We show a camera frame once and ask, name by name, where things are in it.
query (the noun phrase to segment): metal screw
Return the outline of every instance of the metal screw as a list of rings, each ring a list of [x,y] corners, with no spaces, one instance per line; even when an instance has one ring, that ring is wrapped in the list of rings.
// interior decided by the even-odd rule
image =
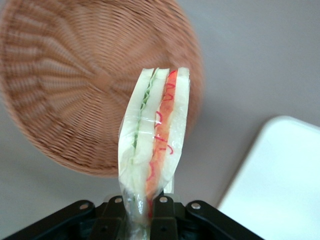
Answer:
[[[82,204],[80,207],[79,207],[79,209],[80,210],[84,210],[84,209],[87,209],[89,207],[89,203],[84,203],[84,204]]]
[[[119,204],[119,203],[122,202],[122,198],[121,198],[121,197],[117,197],[117,198],[114,200],[114,202],[115,202],[116,204]]]
[[[201,208],[201,205],[199,203],[194,202],[191,204],[191,207],[195,210],[198,210]]]
[[[168,198],[166,198],[165,196],[162,196],[162,197],[160,197],[159,201],[160,201],[160,203],[164,204],[164,203],[168,202]]]

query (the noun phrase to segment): wicker basket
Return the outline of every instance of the wicker basket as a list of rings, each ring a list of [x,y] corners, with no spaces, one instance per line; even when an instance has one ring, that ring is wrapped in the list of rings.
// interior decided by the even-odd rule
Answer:
[[[142,68],[190,68],[187,133],[195,124],[202,60],[174,0],[9,0],[0,32],[7,107],[65,167],[118,174],[118,129]]]

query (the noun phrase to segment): plastic wrap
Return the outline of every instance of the plastic wrap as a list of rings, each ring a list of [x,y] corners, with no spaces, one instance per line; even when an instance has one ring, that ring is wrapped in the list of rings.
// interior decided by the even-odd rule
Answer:
[[[185,137],[189,89],[189,70],[181,67],[171,73],[143,69],[133,90],[118,143],[128,239],[148,239],[152,201],[173,181]]]

